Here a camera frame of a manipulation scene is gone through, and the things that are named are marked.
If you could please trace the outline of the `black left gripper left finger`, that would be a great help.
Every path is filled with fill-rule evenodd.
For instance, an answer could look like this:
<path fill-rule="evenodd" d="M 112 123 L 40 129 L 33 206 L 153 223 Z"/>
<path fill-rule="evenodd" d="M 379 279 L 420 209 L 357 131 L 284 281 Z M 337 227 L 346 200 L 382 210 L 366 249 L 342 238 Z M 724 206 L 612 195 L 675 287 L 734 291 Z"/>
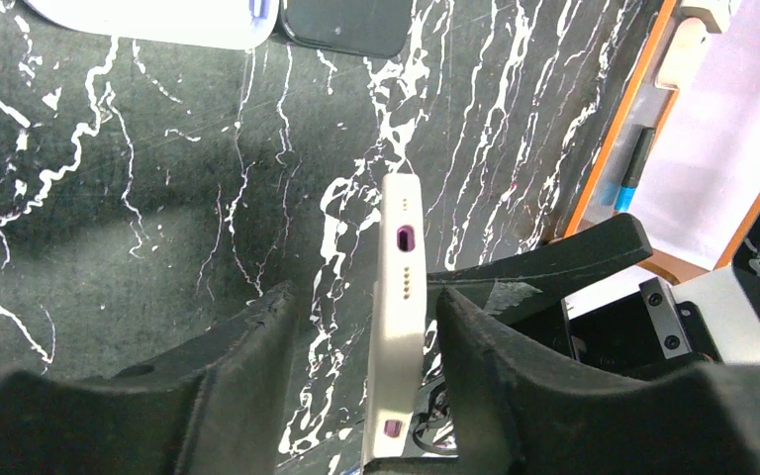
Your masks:
<path fill-rule="evenodd" d="M 298 327 L 283 282 L 111 378 L 0 369 L 0 474 L 270 474 Z"/>

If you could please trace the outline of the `black smartphone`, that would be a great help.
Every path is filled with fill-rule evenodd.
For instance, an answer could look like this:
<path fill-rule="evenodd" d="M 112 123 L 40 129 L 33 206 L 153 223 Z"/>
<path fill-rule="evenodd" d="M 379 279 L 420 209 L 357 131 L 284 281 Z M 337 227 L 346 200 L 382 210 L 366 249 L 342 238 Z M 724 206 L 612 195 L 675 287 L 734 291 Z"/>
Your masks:
<path fill-rule="evenodd" d="M 372 58 L 397 55 L 413 22 L 413 0 L 289 0 L 279 23 L 294 43 Z"/>

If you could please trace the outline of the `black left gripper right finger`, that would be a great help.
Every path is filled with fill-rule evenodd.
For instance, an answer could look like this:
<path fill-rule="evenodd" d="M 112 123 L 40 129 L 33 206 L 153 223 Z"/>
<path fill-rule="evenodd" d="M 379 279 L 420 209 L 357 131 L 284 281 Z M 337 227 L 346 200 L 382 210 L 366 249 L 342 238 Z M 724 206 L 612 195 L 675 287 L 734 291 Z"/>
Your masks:
<path fill-rule="evenodd" d="M 568 358 L 453 289 L 436 302 L 465 474 L 760 474 L 760 365 L 653 382 Z"/>

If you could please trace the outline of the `purple phone case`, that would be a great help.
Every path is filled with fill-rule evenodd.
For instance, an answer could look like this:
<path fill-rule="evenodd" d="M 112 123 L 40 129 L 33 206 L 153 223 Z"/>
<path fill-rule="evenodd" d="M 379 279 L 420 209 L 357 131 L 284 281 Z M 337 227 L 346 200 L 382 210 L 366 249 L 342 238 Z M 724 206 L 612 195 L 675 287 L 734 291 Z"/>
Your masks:
<path fill-rule="evenodd" d="M 279 0 L 31 0 L 70 30 L 204 48 L 253 49 L 272 34 Z"/>

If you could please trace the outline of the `beige cased smartphone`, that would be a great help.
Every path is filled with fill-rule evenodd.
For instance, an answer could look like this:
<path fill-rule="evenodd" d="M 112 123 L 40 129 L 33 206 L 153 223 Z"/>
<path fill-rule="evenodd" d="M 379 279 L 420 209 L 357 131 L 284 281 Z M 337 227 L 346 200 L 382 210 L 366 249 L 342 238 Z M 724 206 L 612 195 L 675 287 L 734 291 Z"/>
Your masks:
<path fill-rule="evenodd" d="M 386 175 L 380 214 L 362 467 L 403 453 L 423 381 L 428 285 L 419 177 Z"/>

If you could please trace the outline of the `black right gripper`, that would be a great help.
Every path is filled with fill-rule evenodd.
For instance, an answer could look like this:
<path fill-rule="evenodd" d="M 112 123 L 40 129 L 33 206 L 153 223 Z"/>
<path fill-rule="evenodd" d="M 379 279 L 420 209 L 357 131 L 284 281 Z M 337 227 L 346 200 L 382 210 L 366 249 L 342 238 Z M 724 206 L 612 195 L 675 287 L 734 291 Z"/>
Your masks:
<path fill-rule="evenodd" d="M 443 288 L 518 332 L 585 365 L 651 381 L 697 362 L 721 363 L 699 308 L 663 281 L 570 319 L 560 302 L 653 254 L 642 223 L 616 215 L 521 254 L 427 276 L 427 321 Z"/>

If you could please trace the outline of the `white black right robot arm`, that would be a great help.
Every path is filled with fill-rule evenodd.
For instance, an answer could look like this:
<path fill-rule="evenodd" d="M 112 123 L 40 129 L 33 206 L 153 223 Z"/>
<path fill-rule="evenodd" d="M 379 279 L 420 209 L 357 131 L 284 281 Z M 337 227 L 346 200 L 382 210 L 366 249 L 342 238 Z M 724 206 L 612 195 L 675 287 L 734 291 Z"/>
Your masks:
<path fill-rule="evenodd" d="M 496 320 L 598 369 L 653 379 L 692 360 L 760 364 L 760 214 L 728 265 L 689 280 L 658 268 L 642 223 L 620 214 L 542 248 L 427 277 Z M 565 300 L 633 265 L 638 289 L 570 318 Z"/>

